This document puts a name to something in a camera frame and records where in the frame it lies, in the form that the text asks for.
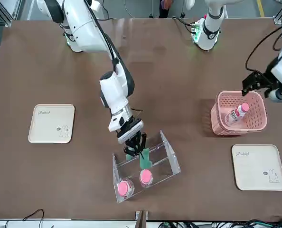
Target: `green object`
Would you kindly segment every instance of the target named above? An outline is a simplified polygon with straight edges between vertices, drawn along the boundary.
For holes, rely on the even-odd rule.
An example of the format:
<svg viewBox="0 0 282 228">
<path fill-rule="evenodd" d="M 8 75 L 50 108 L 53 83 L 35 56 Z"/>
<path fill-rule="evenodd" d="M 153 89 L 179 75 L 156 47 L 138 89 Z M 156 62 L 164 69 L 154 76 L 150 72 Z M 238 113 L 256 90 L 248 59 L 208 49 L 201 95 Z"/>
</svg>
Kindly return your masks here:
<svg viewBox="0 0 282 228">
<path fill-rule="evenodd" d="M 150 161 L 150 150 L 149 148 L 146 148 L 142 151 L 142 155 L 139 155 L 140 160 L 140 168 L 142 170 L 149 169 L 152 167 L 152 162 Z"/>
<path fill-rule="evenodd" d="M 127 161 L 130 161 L 132 158 L 133 158 L 132 156 L 130 156 L 129 154 L 126 154 L 126 160 Z"/>
<path fill-rule="evenodd" d="M 262 222 L 254 222 L 254 223 L 257 224 L 257 225 L 265 226 L 265 227 L 273 227 L 273 225 L 267 224 L 267 223 L 262 223 Z"/>
</svg>

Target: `person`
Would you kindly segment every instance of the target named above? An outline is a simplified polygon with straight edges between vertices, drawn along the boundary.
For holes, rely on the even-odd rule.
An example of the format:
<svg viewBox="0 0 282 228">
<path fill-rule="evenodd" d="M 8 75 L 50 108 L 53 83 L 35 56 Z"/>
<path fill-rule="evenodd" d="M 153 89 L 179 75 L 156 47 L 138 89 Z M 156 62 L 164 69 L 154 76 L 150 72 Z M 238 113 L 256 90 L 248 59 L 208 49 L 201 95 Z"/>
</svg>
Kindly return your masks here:
<svg viewBox="0 0 282 228">
<path fill-rule="evenodd" d="M 159 18 L 167 18 L 169 15 L 169 9 L 173 3 L 173 0 L 160 0 L 159 4 Z"/>
</svg>

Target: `pink round object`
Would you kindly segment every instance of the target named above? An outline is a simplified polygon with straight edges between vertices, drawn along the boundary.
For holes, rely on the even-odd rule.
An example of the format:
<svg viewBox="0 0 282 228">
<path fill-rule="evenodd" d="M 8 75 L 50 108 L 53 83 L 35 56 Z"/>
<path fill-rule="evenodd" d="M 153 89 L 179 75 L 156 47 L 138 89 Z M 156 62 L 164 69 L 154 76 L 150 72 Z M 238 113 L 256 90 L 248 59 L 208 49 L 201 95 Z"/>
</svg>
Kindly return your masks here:
<svg viewBox="0 0 282 228">
<path fill-rule="evenodd" d="M 140 179 L 143 183 L 149 183 L 151 181 L 151 171 L 143 170 L 140 176 Z"/>
<path fill-rule="evenodd" d="M 118 185 L 118 192 L 121 196 L 125 196 L 128 192 L 128 183 L 121 181 Z"/>
<path fill-rule="evenodd" d="M 241 110 L 242 110 L 244 113 L 246 113 L 247 111 L 249 111 L 249 109 L 250 109 L 250 106 L 249 106 L 248 103 L 243 103 L 243 104 L 241 105 Z"/>
</svg>

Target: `bottle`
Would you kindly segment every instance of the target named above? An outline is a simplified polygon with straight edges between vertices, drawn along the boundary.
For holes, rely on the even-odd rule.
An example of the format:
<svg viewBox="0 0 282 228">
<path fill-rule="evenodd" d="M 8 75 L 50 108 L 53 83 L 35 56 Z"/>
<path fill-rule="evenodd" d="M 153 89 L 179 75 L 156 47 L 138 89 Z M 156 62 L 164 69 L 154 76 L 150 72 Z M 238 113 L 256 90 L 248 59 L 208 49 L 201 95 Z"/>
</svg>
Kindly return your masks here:
<svg viewBox="0 0 282 228">
<path fill-rule="evenodd" d="M 118 192 L 120 196 L 129 198 L 133 195 L 135 187 L 131 180 L 122 180 L 118 185 Z"/>
<path fill-rule="evenodd" d="M 140 172 L 140 182 L 144 188 L 148 188 L 152 184 L 152 173 L 149 170 L 142 170 Z"/>
<path fill-rule="evenodd" d="M 227 126 L 231 126 L 241 120 L 247 111 L 249 111 L 250 107 L 248 103 L 243 103 L 240 106 L 237 106 L 234 110 L 232 110 L 225 117 L 225 123 Z"/>
</svg>

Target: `black cable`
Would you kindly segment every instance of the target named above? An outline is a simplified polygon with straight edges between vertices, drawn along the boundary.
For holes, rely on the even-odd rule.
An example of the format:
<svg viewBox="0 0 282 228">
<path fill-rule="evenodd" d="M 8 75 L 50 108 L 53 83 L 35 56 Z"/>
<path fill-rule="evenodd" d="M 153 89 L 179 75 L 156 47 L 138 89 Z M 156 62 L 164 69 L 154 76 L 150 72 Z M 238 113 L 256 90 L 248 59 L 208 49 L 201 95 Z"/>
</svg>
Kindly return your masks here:
<svg viewBox="0 0 282 228">
<path fill-rule="evenodd" d="M 106 11 L 106 13 L 107 13 L 107 19 L 109 19 L 109 13 L 108 13 L 108 10 L 104 7 L 104 1 L 105 0 L 103 0 L 103 2 L 102 2 L 102 7 Z"/>
<path fill-rule="evenodd" d="M 196 34 L 195 32 L 192 32 L 191 30 L 189 30 L 188 28 L 187 28 L 187 26 L 190 26 L 190 27 L 192 27 L 192 24 L 193 23 L 195 23 L 195 22 L 192 22 L 192 23 L 186 23 L 185 21 L 183 21 L 181 18 L 177 18 L 177 17 L 172 17 L 173 19 L 177 19 L 179 22 L 181 22 L 183 25 L 184 25 L 184 27 L 186 28 L 186 30 L 187 31 L 189 31 L 189 33 L 191 33 L 191 34 Z"/>
<path fill-rule="evenodd" d="M 104 31 L 103 31 L 103 29 L 102 29 L 100 23 L 98 22 L 97 17 L 95 16 L 93 10 L 90 8 L 90 5 L 89 5 L 88 1 L 87 1 L 87 0 L 84 0 L 84 3 L 86 4 L 86 6 L 87 6 L 87 8 L 88 8 L 88 11 L 90 12 L 90 14 L 92 15 L 92 17 L 94 18 L 94 22 L 95 22 L 96 26 L 98 27 L 98 29 L 100 30 L 100 32 L 101 32 L 101 34 L 102 34 L 102 36 L 103 36 L 103 38 L 104 38 L 104 40 L 105 40 L 105 42 L 106 42 L 106 44 L 107 44 L 107 46 L 108 46 L 108 49 L 109 49 L 110 54 L 111 54 L 111 56 L 112 56 L 113 70 L 116 71 L 116 66 L 115 66 L 115 63 L 114 63 L 115 57 L 114 57 L 114 55 L 113 55 L 113 50 L 112 50 L 111 44 L 108 42 L 107 37 L 106 37 L 106 34 L 104 33 Z"/>
<path fill-rule="evenodd" d="M 275 42 L 273 43 L 273 50 L 274 51 L 280 51 L 281 48 L 275 48 L 276 43 L 278 42 L 278 40 L 280 39 L 280 37 L 282 37 L 282 33 L 276 38 Z"/>
<path fill-rule="evenodd" d="M 262 76 L 265 80 L 267 80 L 268 83 L 272 84 L 259 70 L 256 70 L 256 69 L 251 69 L 249 68 L 247 65 L 248 65 L 248 62 L 249 62 L 249 59 L 251 58 L 251 56 L 253 55 L 253 53 L 257 50 L 257 48 L 268 38 L 270 37 L 271 35 L 273 35 L 275 32 L 277 32 L 278 30 L 282 29 L 282 26 L 280 26 L 279 28 L 275 29 L 274 31 L 270 32 L 268 35 L 266 35 L 256 46 L 255 48 L 253 49 L 253 51 L 251 52 L 251 54 L 249 55 L 249 57 L 247 58 L 246 62 L 245 62 L 245 68 L 249 71 L 252 71 L 252 72 L 255 72 L 255 73 L 258 73 L 260 74 L 260 76 Z"/>
<path fill-rule="evenodd" d="M 219 223 L 216 228 L 222 228 L 222 227 L 224 227 L 224 226 L 227 224 L 227 222 L 225 222 L 224 224 L 222 224 L 222 225 L 219 227 L 220 224 L 221 224 L 221 223 Z"/>
<path fill-rule="evenodd" d="M 178 225 L 180 225 L 180 226 L 181 226 L 181 228 L 184 228 L 184 227 L 183 227 L 183 225 L 181 225 L 180 223 L 178 223 L 178 222 L 177 222 L 177 227 L 178 227 Z"/>
<path fill-rule="evenodd" d="M 36 210 L 36 211 L 33 212 L 32 214 L 30 214 L 30 215 L 26 216 L 25 218 L 23 218 L 23 221 L 26 221 L 28 218 L 34 216 L 35 214 L 37 214 L 37 213 L 40 212 L 40 211 L 42 212 L 42 218 L 41 218 L 41 220 L 40 220 L 40 223 L 39 223 L 39 225 L 38 225 L 38 228 L 41 228 L 41 223 L 42 223 L 42 221 L 44 220 L 44 214 L 45 214 L 43 209 L 38 209 L 38 210 Z"/>
<path fill-rule="evenodd" d="M 194 24 L 195 23 L 195 21 L 194 22 L 192 22 L 192 23 L 187 23 L 187 22 L 185 22 L 184 20 L 182 20 L 181 18 L 177 18 L 177 17 L 171 17 L 172 19 L 177 19 L 178 21 L 180 21 L 182 24 L 184 24 L 184 25 L 187 25 L 187 26 L 192 26 L 192 24 Z"/>
<path fill-rule="evenodd" d="M 97 19 L 97 20 L 114 20 L 114 18 L 109 18 L 109 19 Z"/>
</svg>

